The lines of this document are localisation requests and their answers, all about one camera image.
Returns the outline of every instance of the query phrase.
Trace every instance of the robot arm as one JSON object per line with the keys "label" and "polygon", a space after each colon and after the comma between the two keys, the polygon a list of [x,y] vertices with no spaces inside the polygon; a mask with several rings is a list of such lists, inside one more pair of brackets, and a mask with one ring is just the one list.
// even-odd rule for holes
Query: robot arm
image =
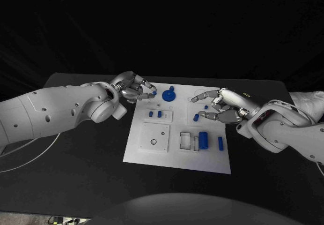
{"label": "robot arm", "polygon": [[126,113],[121,96],[131,102],[154,98],[142,93],[141,84],[157,90],[128,71],[111,83],[44,88],[0,102],[0,147],[67,131],[85,120],[99,123],[111,115],[119,120]]}
{"label": "robot arm", "polygon": [[272,100],[262,107],[249,95],[221,89],[193,97],[191,102],[213,97],[211,107],[217,112],[200,111],[198,115],[226,124],[237,124],[236,131],[270,152],[292,146],[302,156],[324,164],[324,123],[311,122],[288,103]]}

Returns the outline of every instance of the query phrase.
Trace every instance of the black curtain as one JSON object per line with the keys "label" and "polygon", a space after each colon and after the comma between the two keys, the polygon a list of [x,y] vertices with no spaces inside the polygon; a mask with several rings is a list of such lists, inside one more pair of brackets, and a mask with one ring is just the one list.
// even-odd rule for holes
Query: black curtain
{"label": "black curtain", "polygon": [[41,1],[3,15],[0,100],[41,88],[54,72],[132,70],[141,76],[280,80],[289,91],[324,89],[321,1],[231,1],[207,10],[154,3],[131,13],[123,7]]}

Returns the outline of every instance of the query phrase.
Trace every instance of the table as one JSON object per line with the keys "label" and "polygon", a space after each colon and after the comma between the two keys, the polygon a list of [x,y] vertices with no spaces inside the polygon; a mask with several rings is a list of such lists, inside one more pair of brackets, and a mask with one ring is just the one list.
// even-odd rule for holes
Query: table
{"label": "table", "polygon": [[[105,81],[112,75],[60,74],[44,87]],[[226,87],[246,92],[255,102],[280,99],[292,103],[280,81],[185,77],[147,77],[149,82]],[[316,166],[292,149],[273,154],[226,126],[231,175],[122,162],[135,105],[118,121],[83,121],[63,132],[40,158],[0,173],[0,210],[92,218],[136,197],[159,193],[197,193],[255,204],[305,224],[324,222],[324,178]],[[7,169],[28,161],[56,136],[34,141],[3,160]]]}

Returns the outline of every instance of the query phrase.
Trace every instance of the robotic hand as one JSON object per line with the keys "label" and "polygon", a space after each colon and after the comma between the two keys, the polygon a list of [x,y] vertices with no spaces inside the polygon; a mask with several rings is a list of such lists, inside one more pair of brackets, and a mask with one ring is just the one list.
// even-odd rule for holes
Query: robotic hand
{"label": "robotic hand", "polygon": [[155,87],[131,71],[106,82],[39,89],[0,102],[0,147],[10,143],[51,136],[73,129],[85,120],[102,122],[126,113],[119,97],[128,102],[154,98],[142,87]]}
{"label": "robotic hand", "polygon": [[226,124],[239,123],[237,133],[253,138],[270,152],[292,146],[308,160],[324,164],[324,123],[316,124],[302,109],[306,118],[292,110],[295,106],[289,103],[272,100],[260,107],[246,93],[240,95],[227,89],[204,92],[191,102],[207,97],[214,98],[211,107],[217,113],[200,111],[200,116]]}

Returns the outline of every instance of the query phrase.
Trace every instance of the hole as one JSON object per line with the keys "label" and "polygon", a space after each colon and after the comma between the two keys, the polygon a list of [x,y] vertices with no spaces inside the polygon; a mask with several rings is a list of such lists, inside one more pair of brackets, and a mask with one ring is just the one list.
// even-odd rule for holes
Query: hole
{"label": "hole", "polygon": [[49,121],[50,121],[50,115],[46,115],[44,120],[49,123]]}
{"label": "hole", "polygon": [[112,92],[106,89],[106,95],[108,95],[108,97],[112,99],[113,98],[113,94],[112,94]]}

